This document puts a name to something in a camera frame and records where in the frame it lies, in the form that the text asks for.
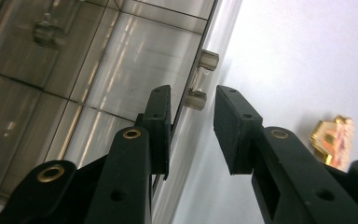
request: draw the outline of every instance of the white wall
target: white wall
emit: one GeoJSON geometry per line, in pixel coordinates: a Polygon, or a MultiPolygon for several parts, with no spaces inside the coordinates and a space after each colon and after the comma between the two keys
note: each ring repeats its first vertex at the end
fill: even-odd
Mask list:
{"type": "Polygon", "coordinates": [[[240,91],[265,126],[289,129],[306,146],[320,119],[353,118],[351,159],[358,160],[358,0],[220,4],[205,44],[221,56],[209,102],[202,112],[186,109],[182,116],[154,223],[263,223],[250,176],[229,175],[214,136],[216,84],[240,91]],[[235,18],[235,9],[230,36],[228,15],[235,18]]]}

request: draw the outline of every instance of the mounting hole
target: mounting hole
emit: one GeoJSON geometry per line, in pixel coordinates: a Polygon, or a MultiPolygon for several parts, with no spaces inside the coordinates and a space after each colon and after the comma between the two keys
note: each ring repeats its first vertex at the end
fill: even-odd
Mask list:
{"type": "Polygon", "coordinates": [[[123,190],[114,189],[112,193],[110,194],[110,199],[114,202],[121,202],[124,199],[126,199],[127,194],[123,190]]]}
{"type": "Polygon", "coordinates": [[[48,183],[60,178],[64,172],[63,166],[55,164],[41,171],[37,176],[37,180],[41,183],[48,183]]]}
{"type": "Polygon", "coordinates": [[[317,189],[315,190],[315,194],[325,201],[332,202],[335,199],[334,194],[327,189],[317,189]]]}
{"type": "Polygon", "coordinates": [[[133,139],[141,136],[141,132],[137,129],[130,129],[123,133],[123,136],[127,139],[133,139]]]}
{"type": "Polygon", "coordinates": [[[289,137],[288,133],[281,131],[281,130],[277,130],[277,129],[272,130],[271,134],[272,134],[272,136],[274,136],[276,138],[281,138],[281,139],[289,137]]]}

